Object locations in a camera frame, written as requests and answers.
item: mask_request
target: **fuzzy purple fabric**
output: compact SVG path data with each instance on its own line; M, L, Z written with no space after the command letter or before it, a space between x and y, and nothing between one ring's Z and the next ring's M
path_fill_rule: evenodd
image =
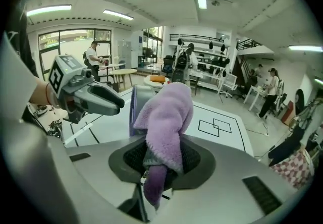
M148 149L161 164L183 173L182 154L179 135L188 128L193 117L193 101L191 90L183 83L171 83L150 99L134 124L136 129L146 129ZM164 190L166 173L157 174L156 166L149 168L147 185L144 186L146 199L157 206Z

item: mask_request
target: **black vent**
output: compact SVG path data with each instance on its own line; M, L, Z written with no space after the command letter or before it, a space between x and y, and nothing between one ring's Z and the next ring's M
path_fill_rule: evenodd
M256 200L265 215L271 213L282 205L282 203L259 177L254 176L244 178L242 181L251 192L253 198Z

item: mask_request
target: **white ceiling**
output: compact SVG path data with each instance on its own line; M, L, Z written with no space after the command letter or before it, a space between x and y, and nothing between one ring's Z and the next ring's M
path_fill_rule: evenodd
M286 49L290 44L323 45L316 27L302 0L217 0L213 6L207 0L207 10L201 10L195 0L28 0L27 9L71 4L72 10L35 15L30 24L69 18L76 21L116 22L119 27L142 29L168 25L204 25L217 29L237 29L242 36L266 45L280 57L302 60L314 68L316 75L323 69L323 54L304 55ZM133 21L103 14L104 9L129 14Z

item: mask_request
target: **orange object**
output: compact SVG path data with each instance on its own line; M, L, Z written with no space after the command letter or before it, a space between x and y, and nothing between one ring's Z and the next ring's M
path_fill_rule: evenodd
M163 82L165 82L165 76L151 75L150 76L150 81L163 83Z

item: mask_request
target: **checkered fabric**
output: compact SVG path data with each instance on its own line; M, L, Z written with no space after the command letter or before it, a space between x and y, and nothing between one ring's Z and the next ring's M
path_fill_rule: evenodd
M271 166L277 174L286 179L293 187L301 188L313 175L307 151L297 150L285 160Z

